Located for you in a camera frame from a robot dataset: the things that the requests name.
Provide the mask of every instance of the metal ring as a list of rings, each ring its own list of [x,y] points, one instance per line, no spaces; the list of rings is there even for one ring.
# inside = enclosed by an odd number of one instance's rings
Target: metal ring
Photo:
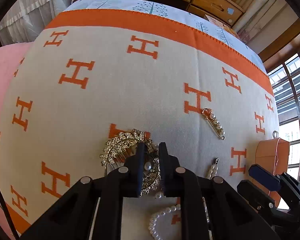
[[[276,138],[278,138],[279,133],[275,130],[275,131],[273,131],[272,136],[274,139],[276,139]]]

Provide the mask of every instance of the drawer handle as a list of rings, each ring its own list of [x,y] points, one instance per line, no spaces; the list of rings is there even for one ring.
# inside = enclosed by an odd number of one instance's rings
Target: drawer handle
[[[220,5],[218,5],[218,4],[212,3],[211,6],[213,6],[216,9],[218,9],[219,11],[222,11],[222,12],[224,11],[224,9]]]

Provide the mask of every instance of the wall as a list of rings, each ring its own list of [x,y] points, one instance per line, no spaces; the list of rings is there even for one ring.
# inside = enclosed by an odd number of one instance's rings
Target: wall
[[[247,46],[255,53],[259,54],[297,19],[298,16],[287,4],[252,40],[247,43]]]

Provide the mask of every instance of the orange border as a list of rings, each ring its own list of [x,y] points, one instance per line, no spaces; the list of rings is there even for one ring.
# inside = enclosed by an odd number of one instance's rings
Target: orange border
[[[23,234],[31,225],[22,217],[20,216],[12,207],[10,207],[7,203],[7,208],[9,214],[11,216],[12,222],[16,230]]]
[[[210,35],[170,19],[126,10],[83,9],[60,13],[46,29],[61,26],[117,27],[177,41],[221,60],[274,96],[268,76],[246,57]]]

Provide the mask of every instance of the sheer curtain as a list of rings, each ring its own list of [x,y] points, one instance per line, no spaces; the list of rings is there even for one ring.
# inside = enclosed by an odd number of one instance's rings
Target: sheer curtain
[[[0,22],[2,45],[31,42],[71,0],[18,0]]]

